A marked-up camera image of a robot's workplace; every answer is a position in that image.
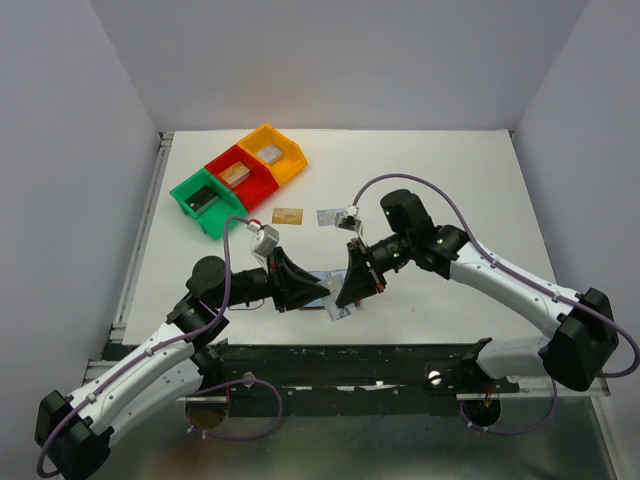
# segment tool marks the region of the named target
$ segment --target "gray wall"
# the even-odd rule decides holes
[[[639,25],[637,0],[592,0],[514,137],[559,279],[607,292],[616,320],[638,339]],[[630,359],[623,345],[607,370]],[[637,453],[638,375],[610,385],[622,436]]]
[[[165,130],[514,128],[587,0],[92,0]]]
[[[85,0],[0,15],[0,478],[35,477],[39,399],[113,318],[155,127]]]

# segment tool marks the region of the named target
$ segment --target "gray floor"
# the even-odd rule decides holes
[[[546,399],[512,399],[500,427],[534,423]],[[229,430],[260,429],[268,419],[228,419]],[[563,399],[544,429],[496,437],[459,418],[423,415],[287,418],[274,435],[250,443],[187,435],[172,405],[123,440],[98,480],[174,479],[608,479],[615,478],[588,398]]]

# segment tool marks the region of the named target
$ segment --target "yellow bin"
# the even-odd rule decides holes
[[[279,186],[307,166],[307,159],[298,144],[266,123],[240,140],[238,145],[266,165]]]

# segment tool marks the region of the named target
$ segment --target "black wire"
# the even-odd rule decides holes
[[[245,310],[247,312],[250,312],[252,310],[257,310],[259,309],[261,306],[264,305],[264,298],[262,299],[262,303],[260,305],[258,305],[257,307],[252,307],[252,308],[231,308],[231,307],[227,307],[227,310],[231,310],[231,311],[241,311],[241,310]]]

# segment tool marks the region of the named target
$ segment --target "white table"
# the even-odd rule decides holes
[[[126,318],[125,344],[145,340],[186,293],[195,262],[222,254],[222,242],[205,235],[182,213],[169,190],[248,133],[247,130],[177,132],[162,178],[135,293]],[[346,268],[351,232],[318,227],[316,210],[347,206],[358,189],[383,173],[429,179],[457,202],[478,238],[500,256],[553,280],[544,242],[506,131],[282,130],[304,151],[309,166],[262,204],[252,216],[270,222],[274,207],[304,209],[300,226],[277,225],[280,245],[306,270]],[[437,224],[458,222],[426,187],[386,180],[360,202],[369,243],[391,232],[380,198],[397,188],[418,193]],[[255,268],[250,233],[232,230],[232,268]],[[491,336],[535,334],[525,320],[468,287],[447,282],[413,264],[386,275],[387,291],[363,301],[358,315],[330,322],[324,311],[276,312],[267,300],[253,312],[228,312],[223,333],[230,343],[347,344],[458,343]]]

